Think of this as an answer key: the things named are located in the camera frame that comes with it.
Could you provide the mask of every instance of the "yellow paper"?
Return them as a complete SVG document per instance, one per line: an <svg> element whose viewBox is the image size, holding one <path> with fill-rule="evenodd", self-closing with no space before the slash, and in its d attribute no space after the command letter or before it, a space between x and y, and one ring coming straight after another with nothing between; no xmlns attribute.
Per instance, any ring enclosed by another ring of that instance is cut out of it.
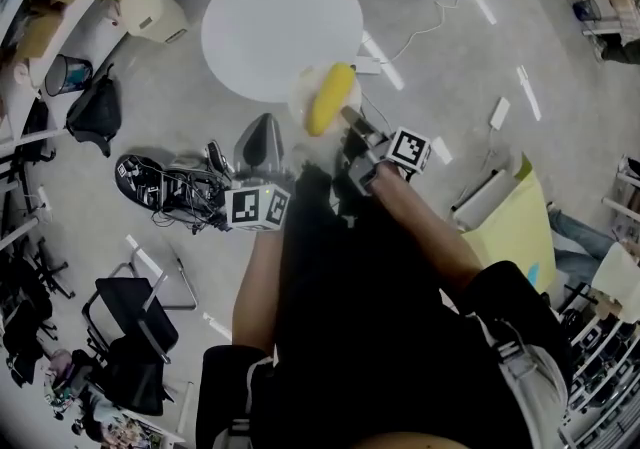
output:
<svg viewBox="0 0 640 449"><path fill-rule="evenodd" d="M533 170L475 230L463 234L483 266L514 262L538 292L556 276L551 227Z"/></svg>

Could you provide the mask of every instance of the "power cord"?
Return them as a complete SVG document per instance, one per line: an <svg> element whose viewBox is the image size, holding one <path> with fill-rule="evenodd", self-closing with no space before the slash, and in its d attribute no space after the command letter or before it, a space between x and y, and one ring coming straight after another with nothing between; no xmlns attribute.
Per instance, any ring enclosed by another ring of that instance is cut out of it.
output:
<svg viewBox="0 0 640 449"><path fill-rule="evenodd" d="M459 8L458 7L458 2L459 1L460 0L455 0L453 5L444 5L440 1L434 1L433 4L435 4L437 7L439 7L441 9L441 11L440 11L440 23L437 26L434 26L433 28L423 29L423 30L414 32L409 37L409 39L407 40L407 43L404 44L402 49L400 49L400 51L398 51L398 53L393 58L391 58L388 62L384 62L383 64L392 63L395 60L397 60L398 58L400 58L400 56L402 56L402 53L404 53L408 49L408 47L411 45L411 42L413 42L413 39L416 36L424 35L426 33L431 33L432 31L435 31L438 28L441 28L444 25L444 23L446 22L446 10L455 10L455 9Z"/></svg>

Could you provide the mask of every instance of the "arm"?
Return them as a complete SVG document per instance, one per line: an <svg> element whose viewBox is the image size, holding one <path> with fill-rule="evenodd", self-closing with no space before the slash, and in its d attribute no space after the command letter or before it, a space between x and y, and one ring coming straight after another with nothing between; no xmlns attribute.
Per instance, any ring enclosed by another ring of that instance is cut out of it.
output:
<svg viewBox="0 0 640 449"><path fill-rule="evenodd" d="M283 232L256 235L253 252L233 308L232 344L273 356L280 291Z"/></svg>
<svg viewBox="0 0 640 449"><path fill-rule="evenodd" d="M371 183L373 193L391 216L413 235L448 289L462 293L482 269L469 244L431 210L393 165L381 163L377 172Z"/></svg>

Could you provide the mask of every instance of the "power strip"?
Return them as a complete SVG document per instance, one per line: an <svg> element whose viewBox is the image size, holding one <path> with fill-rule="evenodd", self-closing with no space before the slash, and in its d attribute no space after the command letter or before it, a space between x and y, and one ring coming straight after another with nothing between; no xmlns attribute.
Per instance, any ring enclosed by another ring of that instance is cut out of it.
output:
<svg viewBox="0 0 640 449"><path fill-rule="evenodd" d="M489 121L489 125L493 126L496 131L499 131L502 127L504 119L507 117L507 112L511 107L511 103L505 99L504 97L500 97L500 101L498 101L498 105L493 112L493 116Z"/></svg>

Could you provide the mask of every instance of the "black chair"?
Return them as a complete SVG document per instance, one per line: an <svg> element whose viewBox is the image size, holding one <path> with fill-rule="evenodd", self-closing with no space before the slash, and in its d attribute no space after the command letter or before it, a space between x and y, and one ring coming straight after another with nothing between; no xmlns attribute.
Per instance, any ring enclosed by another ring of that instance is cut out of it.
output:
<svg viewBox="0 0 640 449"><path fill-rule="evenodd" d="M115 276L130 264L121 264L110 278L96 280L97 291L82 309L89 325L89 345L105 361L100 386L113 403L142 415L162 415L168 398L163 369L167 353L178 342L178 332L156 295L162 281L152 288L146 278ZM91 319L91 305L100 297L124 333L108 343Z"/></svg>
<svg viewBox="0 0 640 449"><path fill-rule="evenodd" d="M33 305L23 301L7 323L2 342L9 353L7 366L11 378L22 388L33 384L36 362L44 356L42 346L36 338L42 318Z"/></svg>

